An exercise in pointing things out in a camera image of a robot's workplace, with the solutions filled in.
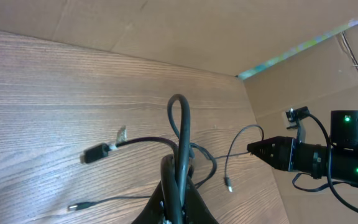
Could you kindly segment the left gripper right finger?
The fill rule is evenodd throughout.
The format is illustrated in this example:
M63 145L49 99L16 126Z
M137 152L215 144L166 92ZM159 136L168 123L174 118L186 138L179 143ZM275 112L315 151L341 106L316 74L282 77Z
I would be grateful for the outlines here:
M189 177L186 180L185 215L187 224L218 224Z

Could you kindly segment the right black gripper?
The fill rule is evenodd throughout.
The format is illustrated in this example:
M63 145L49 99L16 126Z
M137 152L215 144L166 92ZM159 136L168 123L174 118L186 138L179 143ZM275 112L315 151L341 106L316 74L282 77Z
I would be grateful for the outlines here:
M247 145L247 150L277 170L291 172L296 139L277 136Z

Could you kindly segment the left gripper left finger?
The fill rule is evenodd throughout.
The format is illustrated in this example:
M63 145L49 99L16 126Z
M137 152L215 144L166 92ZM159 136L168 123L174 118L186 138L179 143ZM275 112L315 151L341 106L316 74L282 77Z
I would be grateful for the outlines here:
M163 202L161 183L157 185L146 206L132 224L162 224L165 212L160 202Z

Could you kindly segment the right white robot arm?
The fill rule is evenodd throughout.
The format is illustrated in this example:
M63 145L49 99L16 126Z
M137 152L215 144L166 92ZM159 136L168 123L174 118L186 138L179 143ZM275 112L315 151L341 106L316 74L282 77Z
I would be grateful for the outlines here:
M311 116L307 107L286 112L293 137L276 136L247 146L247 150L277 170L304 172L314 179L328 173L335 184L345 182L358 188L358 111L331 112L331 133L325 145L305 143L301 121Z

